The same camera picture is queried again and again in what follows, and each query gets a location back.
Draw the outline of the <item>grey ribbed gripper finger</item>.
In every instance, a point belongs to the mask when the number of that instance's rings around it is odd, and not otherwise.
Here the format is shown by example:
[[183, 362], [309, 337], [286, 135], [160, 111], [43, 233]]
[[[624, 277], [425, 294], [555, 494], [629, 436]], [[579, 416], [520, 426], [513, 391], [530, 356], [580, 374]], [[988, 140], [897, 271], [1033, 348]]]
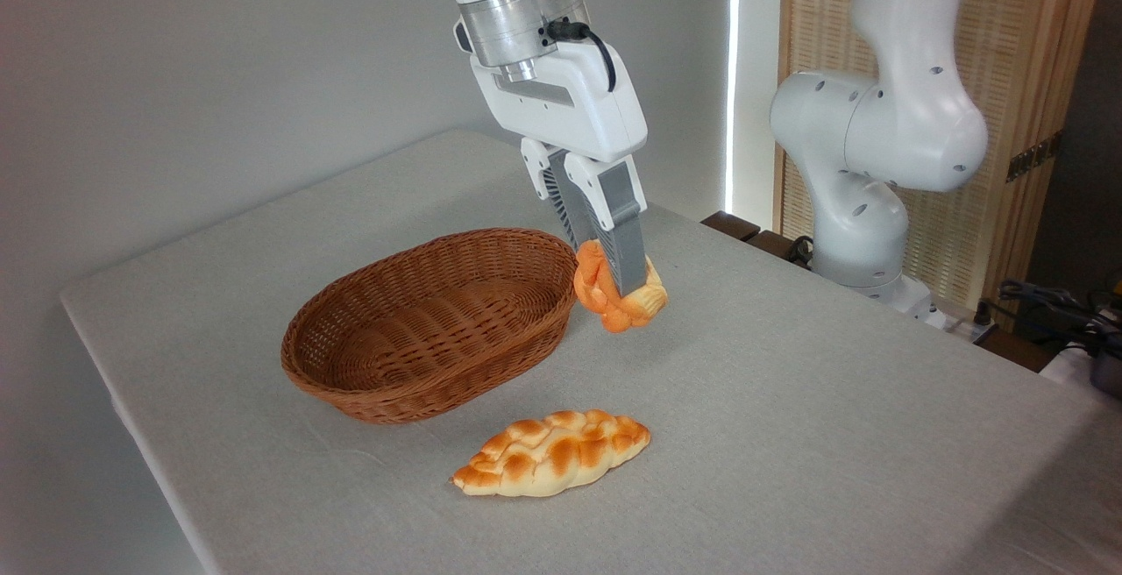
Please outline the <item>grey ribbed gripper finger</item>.
[[583, 193], [565, 174], [565, 157], [570, 152], [522, 138], [521, 153], [539, 197], [557, 212], [572, 248], [578, 249], [585, 241], [596, 239], [594, 216], [590, 216]]
[[598, 162], [564, 155], [564, 206], [574, 245], [601, 243], [620, 298], [646, 283], [640, 216], [649, 208], [632, 156]]

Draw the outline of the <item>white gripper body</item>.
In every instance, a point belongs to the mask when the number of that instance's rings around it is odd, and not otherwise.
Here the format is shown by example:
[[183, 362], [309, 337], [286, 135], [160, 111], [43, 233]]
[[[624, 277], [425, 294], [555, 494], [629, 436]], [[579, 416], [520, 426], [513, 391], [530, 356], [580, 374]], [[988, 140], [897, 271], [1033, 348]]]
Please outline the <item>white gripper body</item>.
[[533, 60], [536, 77], [509, 82], [470, 60], [502, 128], [600, 162], [616, 162], [649, 139], [649, 124], [620, 55], [582, 21], [548, 22], [533, 39], [552, 52]]

